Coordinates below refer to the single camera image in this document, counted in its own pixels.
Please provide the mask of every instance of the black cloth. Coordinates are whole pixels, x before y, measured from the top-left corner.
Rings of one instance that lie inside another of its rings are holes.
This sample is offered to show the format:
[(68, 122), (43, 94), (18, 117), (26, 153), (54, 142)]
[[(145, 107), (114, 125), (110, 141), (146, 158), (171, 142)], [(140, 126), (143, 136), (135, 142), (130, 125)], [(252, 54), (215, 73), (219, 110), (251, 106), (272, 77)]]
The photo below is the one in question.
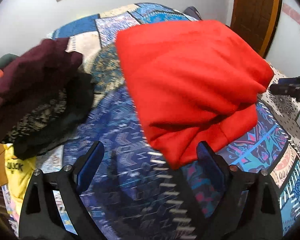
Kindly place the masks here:
[(91, 75), (78, 73), (65, 87), (67, 106), (63, 114), (42, 130), (17, 138), (13, 144), (15, 156), (21, 160), (36, 156), (56, 138), (61, 138), (84, 122), (93, 104), (94, 84), (91, 80)]

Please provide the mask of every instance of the metal screw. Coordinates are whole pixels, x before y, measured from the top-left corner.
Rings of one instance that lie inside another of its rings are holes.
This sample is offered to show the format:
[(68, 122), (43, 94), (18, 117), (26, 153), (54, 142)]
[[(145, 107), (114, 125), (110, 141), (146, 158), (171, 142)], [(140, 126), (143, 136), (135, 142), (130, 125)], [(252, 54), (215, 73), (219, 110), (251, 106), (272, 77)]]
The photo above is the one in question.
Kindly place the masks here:
[(34, 170), (34, 172), (33, 172), (33, 174), (34, 174), (34, 176), (38, 176), (39, 174), (40, 174), (40, 172), (41, 172), (41, 170)]
[(237, 165), (230, 165), (229, 166), (229, 169), (231, 170), (231, 171), (238, 171), (238, 166)]
[(64, 171), (69, 171), (69, 170), (71, 170), (72, 169), (72, 165), (70, 165), (70, 164), (67, 164), (67, 165), (65, 165), (64, 167), (63, 167), (63, 170)]
[(268, 175), (268, 171), (266, 171), (266, 170), (261, 170), (261, 174), (262, 174), (263, 176), (267, 176), (267, 175)]

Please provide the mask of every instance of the folded red cloth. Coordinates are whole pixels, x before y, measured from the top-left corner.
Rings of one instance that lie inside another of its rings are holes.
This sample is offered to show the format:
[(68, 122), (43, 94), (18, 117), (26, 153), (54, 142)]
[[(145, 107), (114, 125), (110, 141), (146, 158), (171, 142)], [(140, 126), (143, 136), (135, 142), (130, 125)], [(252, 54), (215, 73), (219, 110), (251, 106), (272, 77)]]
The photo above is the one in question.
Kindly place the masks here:
[(4, 69), (0, 77), (0, 141), (25, 115), (73, 78), (82, 54), (65, 52), (69, 38), (42, 40)]
[(149, 144), (174, 169), (218, 151), (257, 124), (257, 94), (274, 73), (243, 39), (215, 20), (139, 25), (116, 47)]

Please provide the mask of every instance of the bed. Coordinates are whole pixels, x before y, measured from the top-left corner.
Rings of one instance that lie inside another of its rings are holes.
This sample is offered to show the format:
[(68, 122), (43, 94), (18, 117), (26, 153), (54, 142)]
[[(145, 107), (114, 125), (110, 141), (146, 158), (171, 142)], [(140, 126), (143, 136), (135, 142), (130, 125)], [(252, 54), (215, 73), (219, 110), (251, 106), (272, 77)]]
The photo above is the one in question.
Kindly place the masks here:
[[(84, 55), (84, 70), (104, 91), (95, 95), (87, 121), (64, 143), (62, 165), (73, 164), (95, 140), (104, 144), (105, 157), (81, 200), (109, 240), (196, 237), (196, 226), (187, 216), (164, 157), (143, 135), (113, 45), (118, 30), (171, 20), (195, 19), (160, 4), (137, 3), (76, 20), (48, 35), (51, 39), (70, 37), (69, 51)], [(271, 83), (285, 77), (272, 69)], [(265, 169), (271, 174), (285, 234), (300, 215), (300, 103), (267, 91), (259, 95), (256, 108), (257, 125), (218, 154), (243, 171)], [(45, 161), (60, 168), (58, 161)], [(180, 170), (201, 215), (210, 217), (222, 192), (211, 182), (209, 169), (195, 161)], [(11, 210), (9, 191), (6, 186), (3, 189)], [(55, 198), (66, 229), (75, 233), (61, 197), (56, 194)]]

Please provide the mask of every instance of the wall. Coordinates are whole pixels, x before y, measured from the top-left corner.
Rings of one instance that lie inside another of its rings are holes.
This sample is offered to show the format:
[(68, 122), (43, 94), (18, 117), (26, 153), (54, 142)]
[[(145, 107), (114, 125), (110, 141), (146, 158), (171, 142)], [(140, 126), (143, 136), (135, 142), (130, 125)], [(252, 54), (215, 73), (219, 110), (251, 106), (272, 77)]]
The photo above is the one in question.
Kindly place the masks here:
[(283, 0), (278, 27), (266, 60), (288, 77), (300, 76), (300, 7), (295, 0)]
[(233, 5), (234, 5), (234, 0), (228, 0), (228, 11), (227, 11), (227, 18), (226, 18), (226, 25), (228, 26), (231, 25)]
[(195, 6), (203, 18), (226, 23), (228, 0), (3, 0), (0, 56), (20, 55), (47, 33), (77, 18), (135, 2), (156, 2), (180, 11)]

